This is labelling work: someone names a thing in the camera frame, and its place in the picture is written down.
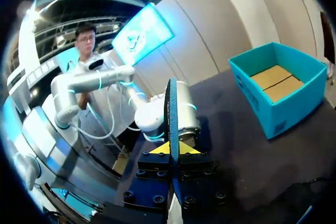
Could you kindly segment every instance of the ceiling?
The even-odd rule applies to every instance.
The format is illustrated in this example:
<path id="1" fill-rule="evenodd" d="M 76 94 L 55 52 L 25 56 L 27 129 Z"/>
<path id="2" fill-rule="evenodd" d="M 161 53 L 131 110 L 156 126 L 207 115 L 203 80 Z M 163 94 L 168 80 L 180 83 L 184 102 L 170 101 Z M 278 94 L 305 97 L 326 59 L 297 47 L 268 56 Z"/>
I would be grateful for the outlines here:
<path id="1" fill-rule="evenodd" d="M 54 0 L 37 0 L 41 10 Z M 80 22 L 92 22 L 97 29 L 96 49 L 112 49 L 111 40 L 143 6 L 160 0 L 58 0 L 41 13 L 36 21 L 35 40 L 41 62 L 73 46 L 74 31 Z M 63 36 L 66 44 L 58 47 L 56 38 Z M 13 71 L 18 66 L 17 50 L 13 54 Z"/>

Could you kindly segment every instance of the teal cardboard box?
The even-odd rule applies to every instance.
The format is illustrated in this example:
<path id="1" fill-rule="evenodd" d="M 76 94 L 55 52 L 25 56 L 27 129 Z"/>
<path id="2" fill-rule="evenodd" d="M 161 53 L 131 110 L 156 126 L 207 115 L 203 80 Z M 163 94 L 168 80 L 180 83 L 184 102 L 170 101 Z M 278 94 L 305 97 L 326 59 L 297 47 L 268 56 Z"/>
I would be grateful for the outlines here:
<path id="1" fill-rule="evenodd" d="M 272 42 L 229 63 L 267 139 L 300 122 L 323 100 L 327 67 L 296 49 Z"/>

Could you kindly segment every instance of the brown cardboard bottom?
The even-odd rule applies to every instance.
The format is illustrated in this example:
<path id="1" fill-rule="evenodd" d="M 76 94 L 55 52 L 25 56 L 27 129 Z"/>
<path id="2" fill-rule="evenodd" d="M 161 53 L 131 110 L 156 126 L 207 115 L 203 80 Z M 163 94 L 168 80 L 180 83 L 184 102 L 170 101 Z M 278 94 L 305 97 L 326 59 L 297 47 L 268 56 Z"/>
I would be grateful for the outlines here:
<path id="1" fill-rule="evenodd" d="M 273 103 L 293 93 L 303 82 L 279 65 L 275 65 L 251 77 Z"/>

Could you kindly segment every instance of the monitor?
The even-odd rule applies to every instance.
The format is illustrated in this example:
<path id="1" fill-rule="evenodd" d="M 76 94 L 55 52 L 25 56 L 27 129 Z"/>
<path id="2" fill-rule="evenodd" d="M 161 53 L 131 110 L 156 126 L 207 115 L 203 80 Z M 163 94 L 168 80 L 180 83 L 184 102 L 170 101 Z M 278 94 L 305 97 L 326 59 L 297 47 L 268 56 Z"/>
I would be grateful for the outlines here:
<path id="1" fill-rule="evenodd" d="M 121 29 L 112 45 L 125 65 L 134 66 L 173 37 L 154 5 L 148 4 Z"/>

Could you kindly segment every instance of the white shirt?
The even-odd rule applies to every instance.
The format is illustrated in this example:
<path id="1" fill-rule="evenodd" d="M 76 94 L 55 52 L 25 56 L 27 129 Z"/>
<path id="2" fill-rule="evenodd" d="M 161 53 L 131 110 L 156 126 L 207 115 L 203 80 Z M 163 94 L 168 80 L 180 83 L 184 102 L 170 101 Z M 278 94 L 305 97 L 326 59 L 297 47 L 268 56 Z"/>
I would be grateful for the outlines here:
<path id="1" fill-rule="evenodd" d="M 113 69 L 118 65 L 113 62 L 113 60 L 108 56 L 102 56 L 104 59 L 104 64 L 101 66 L 100 70 Z M 79 61 L 74 70 L 71 73 L 80 74 L 90 72 L 87 70 L 83 62 Z M 114 130 L 113 135 L 119 136 L 128 125 L 134 121 L 134 111 L 128 106 L 127 98 L 119 92 L 116 84 L 112 85 L 110 88 L 102 88 L 99 90 L 94 90 L 89 93 L 90 106 L 92 109 L 103 119 L 107 126 L 107 131 L 109 132 L 112 127 L 112 117 L 107 101 L 107 93 L 109 95 L 110 104 L 114 116 Z"/>

